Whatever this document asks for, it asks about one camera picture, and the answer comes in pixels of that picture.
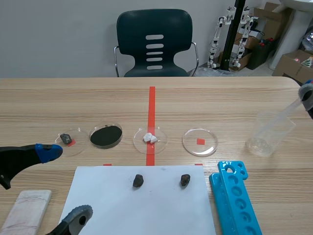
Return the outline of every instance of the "glass petri dish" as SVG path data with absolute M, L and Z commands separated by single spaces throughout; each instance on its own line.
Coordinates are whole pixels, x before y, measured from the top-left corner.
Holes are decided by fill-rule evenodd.
M 60 137 L 61 134 L 68 134 L 72 139 L 72 143 L 64 144 Z M 79 154 L 86 148 L 88 143 L 88 134 L 79 127 L 70 127 L 69 129 L 60 132 L 54 143 L 63 148 L 62 156 L 71 157 Z
M 102 149 L 117 146 L 122 138 L 122 127 L 116 122 L 102 122 L 89 132 L 89 140 L 92 145 Z
M 198 157 L 207 157 L 215 153 L 218 139 L 209 130 L 195 128 L 183 135 L 182 144 L 189 153 Z
M 147 153 L 147 142 L 143 140 L 144 135 L 147 133 L 147 128 L 139 128 L 133 138 L 135 148 L 141 153 Z M 165 146 L 167 144 L 167 136 L 160 129 L 160 127 L 155 128 L 154 136 L 157 137 L 158 141 L 155 142 L 154 145 L 148 145 L 148 147 L 154 148 L 155 153 L 159 153 L 163 149 L 165 149 Z

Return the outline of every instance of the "plastic cup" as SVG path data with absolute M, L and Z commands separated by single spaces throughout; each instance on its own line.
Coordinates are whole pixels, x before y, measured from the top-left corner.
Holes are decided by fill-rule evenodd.
M 256 135 L 278 114 L 279 112 L 275 111 L 262 111 L 258 114 L 254 127 L 246 141 L 246 147 L 251 153 L 261 157 L 269 157 L 286 135 L 295 128 L 295 124 L 289 117 L 281 117 L 270 128 Z

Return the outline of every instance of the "white robot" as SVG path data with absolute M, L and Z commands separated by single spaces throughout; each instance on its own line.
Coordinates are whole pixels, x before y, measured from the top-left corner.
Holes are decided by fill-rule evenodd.
M 250 29 L 253 25 L 253 17 L 251 17 L 249 15 L 249 10 L 250 8 L 249 7 L 245 7 L 244 10 L 243 10 L 243 13 L 241 15 L 241 19 L 240 19 L 240 24 L 244 24 L 245 25 L 245 30 L 244 30 L 244 33 L 241 37 L 241 40 L 239 42 L 239 49 L 238 49 L 238 52 L 237 52 L 237 56 L 236 58 L 231 62 L 231 64 L 235 67 L 240 67 L 240 63 L 239 63 L 239 60 L 241 59 L 244 51 L 245 51 L 245 46 L 246 46 L 246 43 L 247 43 L 247 40 L 248 40 L 248 36 L 249 36 L 249 32 L 250 32 Z M 217 49 L 219 48 L 219 38 L 220 38 L 220 33 L 221 33 L 221 30 L 222 30 L 222 26 L 224 24 L 231 24 L 231 21 L 233 20 L 234 18 L 234 15 L 235 15 L 235 12 L 236 12 L 236 8 L 235 7 L 229 7 L 227 9 L 227 16 L 222 16 L 222 17 L 219 17 L 219 20 L 217 22 L 217 26 L 216 26 L 216 29 L 215 29 L 215 34 L 214 34 L 214 38 L 211 42 L 211 49 L 210 49 L 210 52 L 209 52 L 209 60 L 207 62 L 207 66 L 208 68 L 216 68 L 216 64 L 214 63 L 214 55 L 215 53 L 217 52 Z

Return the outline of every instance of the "wooden table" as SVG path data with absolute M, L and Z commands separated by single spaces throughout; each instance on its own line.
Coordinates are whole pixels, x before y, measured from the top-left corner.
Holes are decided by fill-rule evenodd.
M 303 107 L 291 115 L 297 127 L 269 158 L 245 149 L 261 110 L 283 110 L 297 98 L 298 85 L 284 77 L 53 78 L 0 81 L 0 145 L 52 143 L 69 126 L 89 131 L 101 120 L 123 127 L 122 142 L 108 150 L 88 144 L 85 151 L 36 165 L 17 175 L 12 188 L 0 188 L 0 225 L 21 190 L 50 189 L 52 198 L 39 234 L 58 223 L 79 165 L 145 165 L 133 135 L 147 126 L 149 87 L 156 87 L 156 126 L 168 136 L 156 165 L 202 163 L 217 234 L 219 220 L 208 177 L 218 161 L 242 160 L 246 188 L 264 235 L 311 235 L 313 231 L 313 120 Z M 219 147 L 210 157 L 189 154 L 182 135 L 190 128 L 214 132 Z

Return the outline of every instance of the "red paper piece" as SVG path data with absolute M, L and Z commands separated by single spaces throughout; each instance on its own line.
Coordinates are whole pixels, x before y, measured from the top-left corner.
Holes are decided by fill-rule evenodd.
M 205 140 L 204 139 L 197 139 L 197 144 L 198 145 L 205 145 Z
M 72 139 L 72 142 L 69 143 L 67 146 L 68 146 L 68 147 L 71 147 L 71 146 L 74 145 L 74 144 L 76 144 L 76 141 L 75 141 L 74 139 Z

